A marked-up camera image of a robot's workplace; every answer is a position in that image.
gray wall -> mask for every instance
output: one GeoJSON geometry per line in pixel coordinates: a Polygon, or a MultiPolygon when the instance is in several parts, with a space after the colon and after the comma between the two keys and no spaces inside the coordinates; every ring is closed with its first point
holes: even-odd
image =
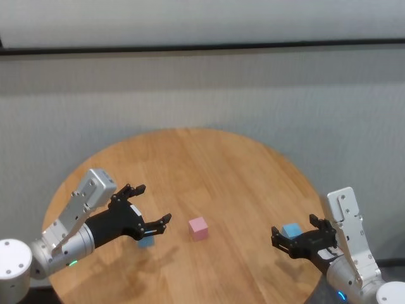
{"type": "Polygon", "coordinates": [[[100,149],[196,126],[274,147],[321,193],[351,185],[372,250],[401,257],[404,98],[399,46],[2,58],[0,238],[39,236],[59,184],[100,149]]]}

wood grain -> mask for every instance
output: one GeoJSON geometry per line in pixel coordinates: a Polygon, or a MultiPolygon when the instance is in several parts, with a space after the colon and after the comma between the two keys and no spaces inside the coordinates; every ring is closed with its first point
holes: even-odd
{"type": "Polygon", "coordinates": [[[145,184],[131,199],[146,220],[173,215],[152,248],[129,237],[51,276],[64,303],[304,303],[320,273],[271,246],[270,227],[323,215],[298,169],[249,138],[207,129],[162,130],[114,144],[90,157],[59,187],[44,219],[65,207],[89,168],[118,187],[145,184]],[[194,242],[187,221],[203,216],[209,238],[194,242]]]}

cable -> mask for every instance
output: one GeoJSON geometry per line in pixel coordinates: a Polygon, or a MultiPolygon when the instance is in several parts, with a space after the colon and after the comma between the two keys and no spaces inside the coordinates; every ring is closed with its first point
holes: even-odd
{"type": "Polygon", "coordinates": [[[30,287],[30,289],[38,290],[38,291],[51,291],[53,290],[52,286],[34,286],[30,287]]]}
{"type": "Polygon", "coordinates": [[[405,267],[405,258],[383,258],[375,261],[378,267],[405,267]]]}
{"type": "Polygon", "coordinates": [[[158,51],[212,51],[228,49],[262,49],[262,48],[305,48],[316,46],[362,46],[370,44],[405,44],[404,38],[382,39],[346,39],[326,41],[262,42],[235,44],[196,44],[178,46],[111,46],[111,47],[38,47],[13,48],[0,47],[0,56],[43,55],[43,54],[89,54],[89,53],[133,53],[158,51]]]}

cube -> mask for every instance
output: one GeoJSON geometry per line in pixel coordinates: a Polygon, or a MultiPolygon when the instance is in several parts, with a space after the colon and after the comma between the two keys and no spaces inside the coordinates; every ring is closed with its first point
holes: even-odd
{"type": "Polygon", "coordinates": [[[297,223],[287,224],[283,226],[281,234],[289,239],[294,239],[302,234],[302,230],[297,223]]]}
{"type": "Polygon", "coordinates": [[[198,217],[189,221],[189,232],[195,241],[200,241],[208,237],[208,225],[203,217],[198,217]]]}
{"type": "Polygon", "coordinates": [[[147,248],[154,245],[153,236],[146,236],[138,241],[138,248],[147,248]]]}

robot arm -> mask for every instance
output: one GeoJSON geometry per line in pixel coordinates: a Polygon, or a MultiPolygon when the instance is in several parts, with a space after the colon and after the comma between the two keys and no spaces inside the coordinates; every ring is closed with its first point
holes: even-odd
{"type": "Polygon", "coordinates": [[[164,233],[170,214],[145,223],[141,212],[128,201],[144,193],[145,188],[127,184],[114,194],[116,185],[109,175],[101,169],[90,169],[40,239],[30,246],[14,239],[0,241],[0,303],[17,303],[27,294],[30,277],[48,277],[120,236],[138,241],[164,233]],[[89,217],[110,197],[106,211],[89,217]]]}
{"type": "Polygon", "coordinates": [[[328,283],[352,304],[405,303],[405,283],[382,279],[368,247],[353,189],[329,193],[323,208],[327,219],[309,217],[318,230],[289,239],[272,227],[272,245],[291,258],[311,260],[328,283]]]}

